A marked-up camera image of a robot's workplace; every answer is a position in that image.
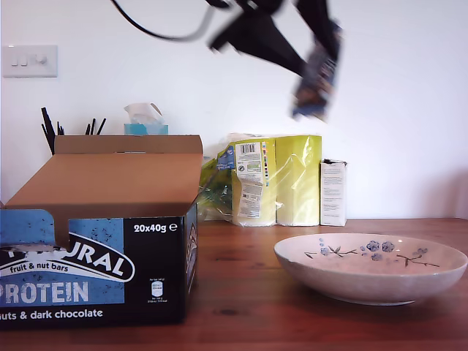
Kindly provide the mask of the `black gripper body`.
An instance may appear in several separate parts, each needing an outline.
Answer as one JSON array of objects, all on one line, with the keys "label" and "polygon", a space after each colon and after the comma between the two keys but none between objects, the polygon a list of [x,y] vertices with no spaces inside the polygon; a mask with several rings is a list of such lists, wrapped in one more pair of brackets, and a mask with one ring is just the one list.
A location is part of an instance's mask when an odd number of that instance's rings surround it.
[{"label": "black gripper body", "polygon": [[283,1],[236,1],[242,12],[227,24],[208,44],[220,51],[232,45],[238,52],[254,52],[278,48],[284,37],[277,29],[272,15]]}]

